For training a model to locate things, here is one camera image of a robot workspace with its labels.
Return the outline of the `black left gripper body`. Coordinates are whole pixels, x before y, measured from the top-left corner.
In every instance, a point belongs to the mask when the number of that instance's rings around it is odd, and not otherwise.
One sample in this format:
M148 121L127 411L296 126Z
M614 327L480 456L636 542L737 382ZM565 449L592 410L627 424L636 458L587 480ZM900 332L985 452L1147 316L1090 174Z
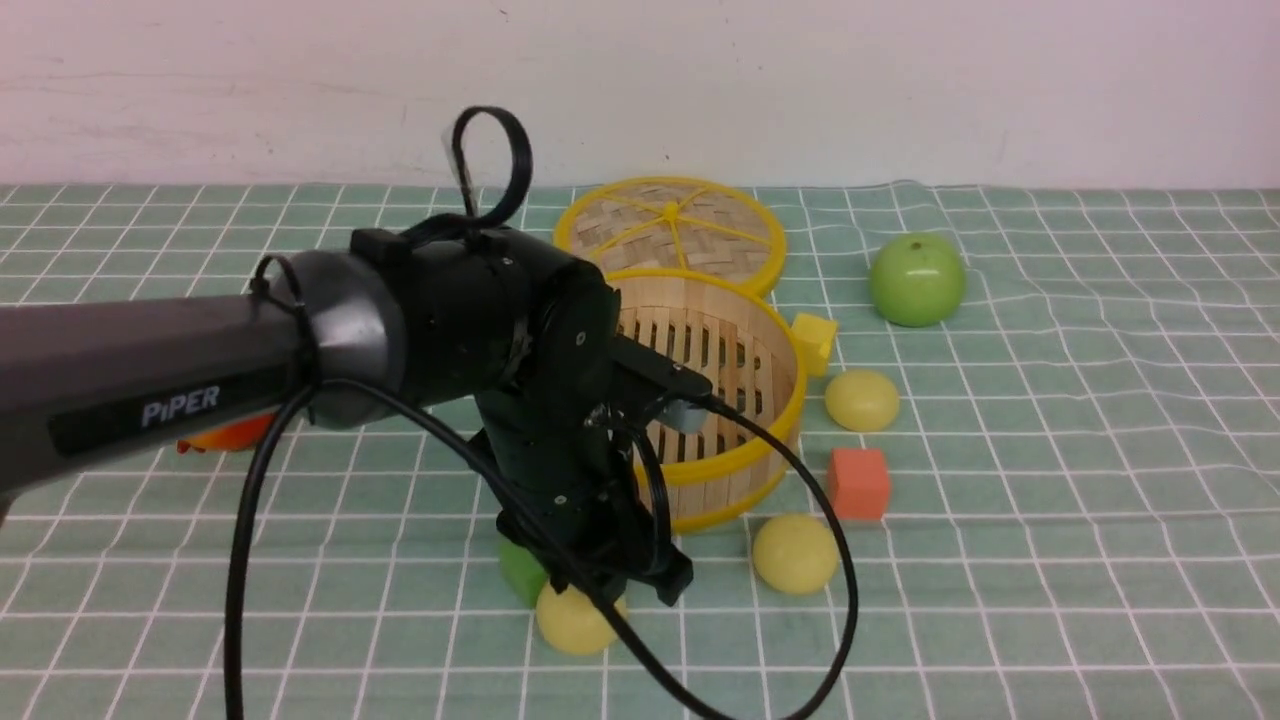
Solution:
M669 492L648 438L653 414L614 400L557 421L552 406L490 391L475 404L488 452L513 502L498 529L547 570L556 591L585 591L571 568L614 601L630 582L673 606L692 582L692 562L673 541Z

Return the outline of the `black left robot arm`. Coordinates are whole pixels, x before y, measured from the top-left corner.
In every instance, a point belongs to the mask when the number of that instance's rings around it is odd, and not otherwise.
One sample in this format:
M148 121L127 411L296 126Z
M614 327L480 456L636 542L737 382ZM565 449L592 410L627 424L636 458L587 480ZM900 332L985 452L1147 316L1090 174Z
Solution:
M349 429L470 397L451 439L500 501L499 532L557 588L628 582L672 605L692 579L631 443L664 388L700 377L618 332L600 270L509 228L412 245L356 231L241 295L3 309L3 500L300 404Z

